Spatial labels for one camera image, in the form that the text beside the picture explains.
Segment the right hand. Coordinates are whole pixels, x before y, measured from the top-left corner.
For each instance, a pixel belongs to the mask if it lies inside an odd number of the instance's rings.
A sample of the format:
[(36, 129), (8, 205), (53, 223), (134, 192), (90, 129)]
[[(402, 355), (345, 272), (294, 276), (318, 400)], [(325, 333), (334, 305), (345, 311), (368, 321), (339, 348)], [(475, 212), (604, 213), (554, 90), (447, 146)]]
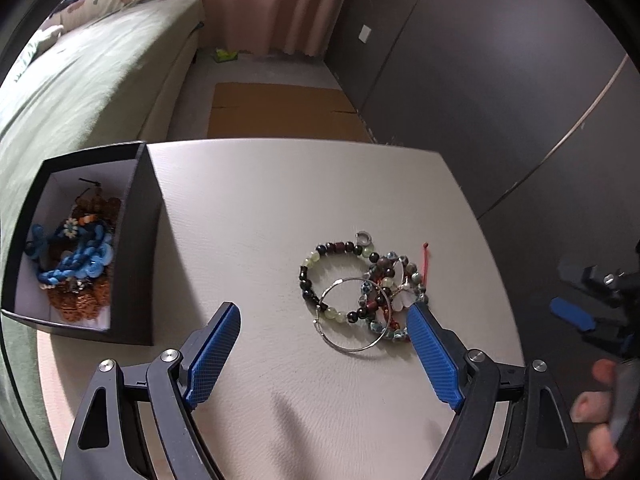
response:
[(586, 449), (582, 452), (587, 479), (604, 478), (620, 458), (608, 428), (611, 400), (612, 394), (609, 392), (585, 391), (576, 398), (570, 409), (572, 422), (594, 425), (589, 431)]

